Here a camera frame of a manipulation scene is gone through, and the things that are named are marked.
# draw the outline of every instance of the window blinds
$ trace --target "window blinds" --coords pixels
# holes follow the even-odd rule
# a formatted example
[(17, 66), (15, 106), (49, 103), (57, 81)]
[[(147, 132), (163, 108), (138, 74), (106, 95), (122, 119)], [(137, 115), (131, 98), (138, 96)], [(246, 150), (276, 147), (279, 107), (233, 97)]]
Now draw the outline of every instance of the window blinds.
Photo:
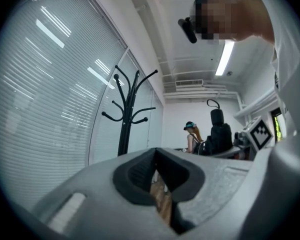
[(125, 49), (94, 0), (30, 0), (9, 19), (0, 35), (0, 183), (10, 200), (31, 209), (87, 164)]
[(161, 147), (164, 107), (155, 93), (152, 107), (156, 107), (156, 109), (151, 111), (148, 148), (158, 148)]
[[(144, 73), (141, 71), (139, 76), (139, 82), (145, 78)], [(145, 81), (136, 93), (133, 113), (141, 109), (147, 109), (152, 107), (152, 97), (153, 90), (148, 81)], [(151, 111), (142, 111), (135, 116), (133, 121), (139, 121), (143, 118), (148, 118), (147, 122), (142, 122), (139, 124), (133, 124), (130, 131), (129, 147), (128, 152), (135, 152), (139, 150), (144, 150), (148, 146), (148, 136), (149, 136), (149, 125), (151, 120)]]

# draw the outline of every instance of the person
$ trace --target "person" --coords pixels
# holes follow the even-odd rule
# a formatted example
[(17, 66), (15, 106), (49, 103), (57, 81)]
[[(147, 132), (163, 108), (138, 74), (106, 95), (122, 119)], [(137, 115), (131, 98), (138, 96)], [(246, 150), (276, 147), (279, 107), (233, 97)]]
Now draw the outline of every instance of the person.
[[(299, 131), (300, 109), (296, 107), (300, 85), (296, 79), (300, 79), (300, 19), (290, 5), (285, 0), (195, 0), (190, 21), (202, 39), (239, 42), (256, 36), (273, 45), (269, 63), (275, 71), (274, 89), (287, 136)], [(282, 99), (289, 103), (289, 110)]]
[(199, 128), (194, 122), (189, 121), (185, 124), (183, 130), (189, 133), (186, 137), (188, 142), (188, 148), (186, 152), (193, 154), (195, 152), (196, 145), (203, 141), (200, 136)]

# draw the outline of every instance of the ceiling pipe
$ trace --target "ceiling pipe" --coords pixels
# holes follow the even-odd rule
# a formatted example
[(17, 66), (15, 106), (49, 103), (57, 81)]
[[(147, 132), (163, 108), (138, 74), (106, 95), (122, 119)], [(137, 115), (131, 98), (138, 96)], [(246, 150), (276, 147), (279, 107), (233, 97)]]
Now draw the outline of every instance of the ceiling pipe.
[[(197, 56), (197, 57), (191, 57), (191, 58), (176, 58), (173, 61), (174, 62), (183, 62), (183, 61), (195, 61), (195, 60), (200, 60), (203, 59), (202, 56)], [(161, 61), (159, 64), (164, 64), (168, 63), (168, 61)]]
[(219, 81), (219, 80), (204, 80), (204, 83), (217, 84), (217, 85), (242, 86), (242, 83), (240, 82)]
[(238, 93), (236, 91), (219, 91), (219, 90), (197, 90), (197, 91), (178, 91), (164, 93), (163, 96), (180, 96), (180, 95), (205, 95), (213, 94), (217, 95), (220, 92), (222, 95), (234, 95), (237, 97)]
[(227, 87), (225, 85), (220, 85), (220, 84), (204, 84), (205, 81), (203, 81), (203, 87), (206, 88), (224, 88), (226, 89)]
[[(186, 72), (178, 72), (174, 73), (174, 75), (184, 75), (184, 74), (194, 74), (194, 73), (204, 73), (204, 72), (215, 72), (215, 70), (196, 70), (196, 71), (186, 71)], [(164, 74), (162, 77), (171, 77), (172, 74)]]
[(252, 114), (253, 112), (259, 110), (260, 108), (263, 108), (264, 106), (267, 106), (267, 104), (274, 99), (277, 98), (275, 87), (272, 87), (270, 90), (268, 90), (266, 93), (264, 93), (262, 96), (257, 98), (254, 102), (247, 105), (245, 108), (241, 109), (238, 113), (234, 114), (235, 118), (248, 116)]
[[(196, 95), (181, 95), (178, 97), (175, 96), (166, 96), (164, 97), (167, 100), (179, 100), (179, 99), (205, 99), (205, 98), (216, 98), (217, 95), (214, 94), (196, 94)], [(237, 97), (234, 95), (222, 95), (220, 94), (219, 99), (234, 99), (236, 100)]]
[(228, 90), (226, 88), (217, 88), (217, 87), (183, 87), (183, 88), (176, 88), (176, 91), (178, 93), (187, 92), (187, 91), (221, 91), (221, 92), (227, 92)]

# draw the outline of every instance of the fluorescent light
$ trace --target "fluorescent light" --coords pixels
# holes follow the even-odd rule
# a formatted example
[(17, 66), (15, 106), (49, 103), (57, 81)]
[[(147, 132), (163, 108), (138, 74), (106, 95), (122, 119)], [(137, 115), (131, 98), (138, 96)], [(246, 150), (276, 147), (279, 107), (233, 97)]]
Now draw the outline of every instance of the fluorescent light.
[(61, 21), (60, 21), (60, 19), (58, 19), (57, 18), (57, 16), (56, 15), (54, 15), (53, 13), (52, 13), (52, 15), (51, 15), (55, 20), (57, 20), (60, 24), (62, 24), (62, 26), (66, 29), (66, 31), (67, 32), (69, 32), (69, 35), (71, 34), (71, 31), (70, 31), (70, 29), (69, 28), (67, 28), (66, 27), (66, 25), (65, 24), (63, 24)]
[(82, 125), (82, 124), (76, 124), (77, 126), (82, 126), (82, 127), (85, 127), (85, 128), (88, 128), (88, 126), (85, 126), (85, 125)]
[(108, 72), (105, 68), (103, 68), (103, 66), (97, 60), (94, 63), (97, 64), (99, 68), (103, 70), (107, 75), (109, 75), (110, 72)]
[[(106, 79), (104, 79), (101, 75), (99, 75), (96, 71), (94, 71), (91, 67), (88, 67), (87, 70), (94, 75), (96, 78), (98, 78), (99, 80), (101, 80), (101, 82), (103, 82), (104, 84), (108, 84), (108, 81)], [(115, 87), (112, 86), (111, 84), (109, 84), (109, 87), (111, 89), (114, 89)]]
[(90, 92), (90, 91), (88, 91), (87, 89), (85, 89), (85, 88), (83, 88), (82, 86), (80, 86), (79, 84), (75, 84), (76, 86), (78, 86), (79, 88), (81, 88), (82, 90), (84, 90), (83, 91), (83, 93), (85, 93), (86, 95), (88, 95), (89, 97), (91, 97), (92, 99), (94, 99), (94, 100), (97, 100), (97, 96), (96, 95), (94, 95), (92, 92)]
[[(18, 55), (17, 53), (15, 53), (15, 55), (17, 55), (21, 60), (23, 60), (25, 63), (27, 63), (28, 65), (32, 66), (27, 60), (25, 60), (24, 58), (22, 58), (20, 55)], [(26, 72), (27, 74), (31, 75), (34, 79), (38, 80), (39, 82), (41, 82), (40, 79), (36, 78), (36, 76), (40, 77), (42, 79), (42, 76), (40, 74), (38, 74), (37, 72), (33, 71), (31, 68), (29, 68), (28, 66), (26, 66), (25, 64), (23, 64), (20, 60), (18, 60), (15, 56), (12, 56), (14, 58), (14, 60), (11, 60), (16, 66), (18, 66), (21, 70), (23, 70), (24, 72)]]
[(107, 74), (109, 75), (109, 73), (111, 72), (111, 70), (109, 68), (107, 68), (107, 66), (105, 64), (102, 63), (102, 61), (100, 59), (97, 59), (95, 61), (95, 63)]
[(48, 73), (44, 72), (40, 67), (36, 66), (39, 70), (41, 70), (43, 73), (45, 73), (47, 76), (51, 77), (52, 79), (54, 79), (51, 75), (49, 75)]
[(124, 86), (125, 84), (119, 79), (120, 86)]
[[(4, 77), (5, 77), (6, 79), (10, 80), (12, 83), (14, 83), (16, 86), (22, 88), (20, 85), (16, 84), (14, 81), (12, 81), (12, 80), (11, 80), (9, 77), (7, 77), (6, 75), (4, 75)], [(15, 91), (17, 91), (17, 92), (19, 92), (19, 93), (21, 93), (21, 94), (27, 96), (28, 98), (30, 98), (30, 99), (32, 99), (32, 100), (34, 100), (34, 98), (32, 98), (32, 97), (30, 97), (29, 95), (25, 94), (24, 92), (20, 91), (18, 88), (14, 87), (13, 85), (11, 85), (10, 83), (8, 83), (7, 81), (5, 81), (5, 80), (3, 80), (3, 81), (4, 81), (8, 86), (12, 87)]]
[(29, 40), (28, 37), (26, 37), (25, 39), (26, 39), (30, 44), (32, 44), (35, 48), (37, 48), (40, 52), (42, 52), (38, 46), (36, 46), (33, 42), (31, 42), (31, 41)]
[[(27, 77), (24, 73), (20, 72), (15, 66), (13, 66), (11, 63), (9, 63), (9, 65), (14, 68), (16, 71), (18, 71), (19, 73), (21, 73), (23, 76)], [(12, 70), (11, 68), (8, 67), (8, 70), (15, 73), (14, 70)], [(10, 76), (11, 78), (15, 78), (13, 75), (11, 75), (8, 71), (5, 72), (8, 76)], [(38, 83), (33, 81), (36, 85), (32, 84), (31, 82), (29, 82), (28, 80), (26, 80), (24, 77), (23, 77), (23, 80), (30, 86), (33, 86), (34, 88), (38, 89)]]
[(69, 116), (69, 117), (73, 117), (73, 115), (68, 114), (68, 113), (65, 113), (65, 112), (62, 112), (62, 114), (65, 114), (65, 115), (67, 115), (67, 116)]
[(231, 52), (234, 48), (234, 45), (235, 42), (233, 41), (225, 41), (220, 63), (218, 69), (215, 72), (216, 76), (222, 76), (224, 74), (228, 61), (230, 59)]
[(50, 37), (58, 46), (61, 48), (65, 47), (65, 44), (60, 41), (59, 38), (57, 38), (45, 25), (41, 23), (40, 20), (36, 20), (35, 24), (41, 29), (48, 37)]
[(77, 92), (76, 90), (74, 90), (74, 89), (71, 89), (70, 87), (69, 87), (69, 89), (70, 89), (70, 90), (72, 90), (72, 91), (74, 91), (75, 93), (77, 93), (77, 94), (79, 94), (79, 95), (81, 95), (81, 96), (83, 96), (83, 97), (85, 97), (85, 98), (86, 98), (86, 96), (82, 95), (81, 93)]
[(70, 119), (70, 120), (73, 120), (72, 118), (70, 118), (70, 117), (66, 117), (66, 116), (64, 116), (64, 115), (61, 115), (63, 118), (66, 118), (66, 119)]
[(4, 78), (8, 79), (10, 82), (12, 82), (14, 85), (18, 86), (20, 89), (25, 90), (26, 92), (28, 92), (29, 94), (32, 94), (30, 91), (26, 90), (25, 88), (21, 87), (19, 84), (17, 84), (16, 82), (12, 81), (9, 77), (7, 77), (6, 75), (3, 75)]
[(49, 18), (49, 20), (58, 28), (60, 29), (67, 37), (69, 37), (71, 31), (68, 32), (65, 28), (66, 26), (59, 20), (59, 22), (61, 22), (61, 24), (57, 21), (57, 19), (55, 17), (53, 17), (47, 10), (46, 8), (44, 8), (43, 6), (41, 6), (42, 9), (41, 11), (45, 14), (45, 16), (47, 16)]
[[(42, 52), (33, 42), (31, 42), (28, 38), (25, 38), (27, 41), (30, 42), (30, 44), (32, 44), (34, 47), (36, 47), (40, 52)], [(29, 45), (37, 54), (39, 54), (42, 58), (44, 58), (47, 62), (49, 62), (50, 64), (52, 64), (52, 62), (50, 60), (48, 60), (45, 56), (43, 56), (40, 52), (38, 52), (36, 49), (34, 49), (31, 45)]]

